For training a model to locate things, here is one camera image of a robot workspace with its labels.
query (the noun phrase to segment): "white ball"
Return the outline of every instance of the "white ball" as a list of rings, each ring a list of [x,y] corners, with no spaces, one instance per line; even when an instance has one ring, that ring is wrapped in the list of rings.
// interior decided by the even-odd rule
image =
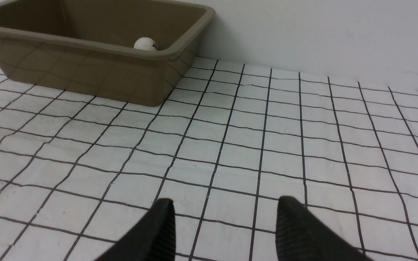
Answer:
[[[146,51],[157,51],[157,44],[151,38],[141,37],[140,39],[136,40],[133,48]]]

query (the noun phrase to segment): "bin rim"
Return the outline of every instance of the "bin rim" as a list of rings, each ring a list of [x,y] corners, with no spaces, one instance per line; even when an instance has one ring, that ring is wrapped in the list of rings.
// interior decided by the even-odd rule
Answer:
[[[0,2],[0,7],[23,0],[6,0]],[[194,23],[183,35],[179,37],[169,48],[159,51],[145,51],[139,50],[132,47],[113,45],[111,43],[101,43],[90,40],[81,40],[76,38],[70,38],[65,36],[57,36],[47,33],[35,33],[30,31],[18,30],[5,28],[0,26],[0,36],[9,36],[11,38],[18,38],[21,40],[34,40],[34,41],[43,41],[48,43],[60,44],[64,46],[84,48],[92,51],[102,51],[107,53],[114,53],[118,55],[125,55],[136,58],[146,58],[146,59],[162,59],[169,58],[181,53],[181,51],[188,46],[191,41],[196,38],[206,25],[212,20],[215,16],[216,11],[212,7],[206,5],[192,4],[186,2],[179,2],[174,0],[147,0],[153,2],[166,2],[177,5],[186,5],[190,7],[199,7],[204,8],[206,12]]]

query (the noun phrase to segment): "tan plastic bin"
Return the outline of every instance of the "tan plastic bin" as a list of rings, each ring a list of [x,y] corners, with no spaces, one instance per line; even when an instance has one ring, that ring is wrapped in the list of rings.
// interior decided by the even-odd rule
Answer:
[[[169,0],[9,0],[0,3],[0,67],[16,81],[157,106],[214,14]],[[134,49],[141,37],[159,51]]]

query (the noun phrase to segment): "white wall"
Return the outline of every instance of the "white wall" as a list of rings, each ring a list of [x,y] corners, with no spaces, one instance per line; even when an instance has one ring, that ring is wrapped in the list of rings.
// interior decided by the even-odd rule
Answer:
[[[200,55],[418,90],[418,0],[184,0],[217,17]]]

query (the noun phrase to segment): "white surface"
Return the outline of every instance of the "white surface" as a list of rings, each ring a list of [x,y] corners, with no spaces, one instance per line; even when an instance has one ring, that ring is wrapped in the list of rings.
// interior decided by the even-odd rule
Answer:
[[[197,58],[144,107],[0,74],[0,260],[93,260],[169,197],[177,260],[274,261],[282,195],[418,260],[418,93],[298,76]]]

